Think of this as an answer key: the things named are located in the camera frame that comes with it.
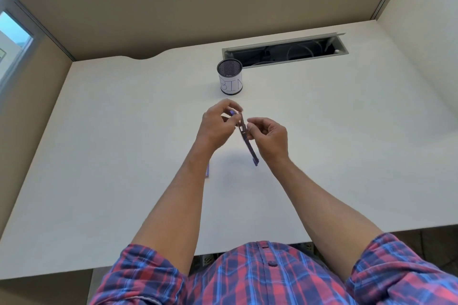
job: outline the person's right hand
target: person's right hand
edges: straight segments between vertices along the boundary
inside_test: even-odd
[[[255,140],[262,158],[270,167],[288,160],[288,132],[281,124],[269,118],[251,117],[247,120],[249,140]]]

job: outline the red and blue plaid shirt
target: red and blue plaid shirt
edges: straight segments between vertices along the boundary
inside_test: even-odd
[[[458,279],[391,234],[374,239],[343,284],[285,244],[251,242],[186,277],[150,248],[131,244],[91,304],[458,304]]]

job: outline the shirt sleeve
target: shirt sleeve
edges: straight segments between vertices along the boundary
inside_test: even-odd
[[[186,276],[156,251],[130,244],[104,276],[90,304],[165,305],[185,302]]]
[[[369,244],[345,285],[360,304],[458,304],[458,279],[388,233]]]

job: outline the glass panel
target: glass panel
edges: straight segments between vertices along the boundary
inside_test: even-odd
[[[0,13],[0,80],[30,39],[30,34],[6,12]]]

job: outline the desk surface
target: desk surface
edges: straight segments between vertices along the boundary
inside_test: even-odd
[[[221,49],[331,32],[348,55],[245,69],[245,117],[284,124],[294,162],[383,230],[458,223],[457,118],[370,21],[73,63],[0,241],[0,279],[112,264],[225,97]],[[196,254],[263,239],[310,240],[235,133],[210,162]]]

